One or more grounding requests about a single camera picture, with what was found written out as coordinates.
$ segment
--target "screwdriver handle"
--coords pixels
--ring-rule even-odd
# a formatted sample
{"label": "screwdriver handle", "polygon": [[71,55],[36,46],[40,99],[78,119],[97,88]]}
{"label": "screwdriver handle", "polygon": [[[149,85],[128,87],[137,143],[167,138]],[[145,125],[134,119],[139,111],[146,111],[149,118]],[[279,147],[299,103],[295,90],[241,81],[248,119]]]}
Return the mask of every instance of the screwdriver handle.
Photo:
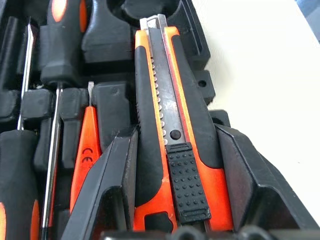
{"label": "screwdriver handle", "polygon": [[39,205],[32,159],[37,136],[29,130],[0,135],[0,239],[38,240]]}
{"label": "screwdriver handle", "polygon": [[72,212],[90,169],[101,156],[97,112],[93,106],[85,109],[78,153],[76,156],[70,195]]}
{"label": "screwdriver handle", "polygon": [[50,0],[47,14],[48,62],[41,73],[44,85],[82,86],[78,79],[78,66],[86,26],[85,0]]}

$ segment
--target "black plastic tool case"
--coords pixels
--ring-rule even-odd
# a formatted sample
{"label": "black plastic tool case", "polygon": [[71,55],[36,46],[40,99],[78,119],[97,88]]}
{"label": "black plastic tool case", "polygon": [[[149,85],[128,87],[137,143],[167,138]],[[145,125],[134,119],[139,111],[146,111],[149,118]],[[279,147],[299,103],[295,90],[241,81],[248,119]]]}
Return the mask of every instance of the black plastic tool case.
{"label": "black plastic tool case", "polygon": [[[38,145],[32,166],[37,176],[40,211],[46,184],[55,102],[53,89],[42,87],[40,82],[41,69],[50,57],[47,54],[48,3],[48,0],[0,1],[0,133],[16,128],[20,110],[25,119],[25,128],[37,132]],[[178,28],[188,63],[204,101],[206,104],[213,101],[215,91],[212,79],[210,73],[204,70],[210,52],[191,0],[87,0],[86,6],[90,20],[81,46],[81,78],[83,83],[95,83],[92,103],[97,109],[102,152],[107,151],[121,129],[138,123],[134,35],[139,29],[140,18],[165,14],[168,25]],[[96,19],[95,14],[90,14],[97,12],[102,13],[103,19]],[[37,22],[39,33],[32,59],[31,90],[21,102],[28,17]],[[83,88],[65,89],[61,103],[59,113],[63,122],[63,137],[54,202],[54,239],[61,238],[69,219],[73,169],[84,111],[89,104],[86,84],[83,84]],[[269,233],[262,229],[318,229],[279,171],[255,150],[245,135],[230,128],[228,114],[222,110],[212,111],[210,114],[213,122],[218,124],[216,129],[222,151],[234,230],[239,231],[247,224],[256,225],[260,228],[246,231],[251,235],[256,234],[254,236],[265,236],[259,239],[267,240],[271,237],[269,238]],[[117,230],[117,226],[108,230]],[[177,233],[172,235],[172,238],[204,238],[192,228],[183,228],[179,234],[182,237]],[[253,239],[250,238],[250,234],[244,234],[246,238],[242,239]],[[303,234],[302,236],[311,236],[308,233]],[[217,239],[235,237],[231,233],[226,233],[224,238],[223,235],[214,236]],[[300,239],[294,238],[295,233],[290,232],[287,235],[274,236],[280,236],[279,239]],[[162,239],[164,235],[106,233],[105,237]]]}

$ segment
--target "white table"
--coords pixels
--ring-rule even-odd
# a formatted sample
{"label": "white table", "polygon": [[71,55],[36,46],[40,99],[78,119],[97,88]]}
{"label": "white table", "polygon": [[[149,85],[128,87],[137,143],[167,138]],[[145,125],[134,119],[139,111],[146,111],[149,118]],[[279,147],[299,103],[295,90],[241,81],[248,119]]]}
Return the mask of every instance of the white table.
{"label": "white table", "polygon": [[193,0],[231,126],[274,164],[320,225],[320,45],[294,0]]}

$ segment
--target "orange handle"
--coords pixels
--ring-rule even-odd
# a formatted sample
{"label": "orange handle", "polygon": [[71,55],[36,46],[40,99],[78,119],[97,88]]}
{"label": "orange handle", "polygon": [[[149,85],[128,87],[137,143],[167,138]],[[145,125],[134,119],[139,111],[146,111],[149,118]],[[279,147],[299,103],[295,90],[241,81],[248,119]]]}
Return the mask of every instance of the orange handle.
{"label": "orange handle", "polygon": [[70,196],[72,212],[89,170],[101,156],[97,112],[93,106],[85,109],[78,153],[76,156]]}

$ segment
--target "screwdriver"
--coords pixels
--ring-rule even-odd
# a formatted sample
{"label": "screwdriver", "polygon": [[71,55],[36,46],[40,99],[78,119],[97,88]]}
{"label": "screwdriver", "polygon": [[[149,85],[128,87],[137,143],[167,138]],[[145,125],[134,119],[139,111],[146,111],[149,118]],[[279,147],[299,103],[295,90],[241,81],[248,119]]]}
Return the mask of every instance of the screwdriver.
{"label": "screwdriver", "polygon": [[[29,88],[32,52],[37,29],[27,25],[27,47],[21,99]],[[33,131],[24,130],[19,115],[17,129],[0,135],[0,239],[38,240],[39,204],[32,160],[37,146]]]}
{"label": "screwdriver", "polygon": [[101,155],[99,129],[96,108],[92,106],[92,89],[94,82],[88,83],[89,106],[85,108],[79,147],[75,161],[71,195],[70,213],[72,212],[81,188],[90,169]]}
{"label": "screwdriver", "polygon": [[81,87],[78,77],[82,34],[87,26],[84,0],[50,0],[47,11],[48,62],[41,72],[45,86],[56,87],[55,109],[51,128],[48,169],[44,194],[41,239],[49,239],[54,219],[54,198],[61,135],[59,116],[63,87]]}

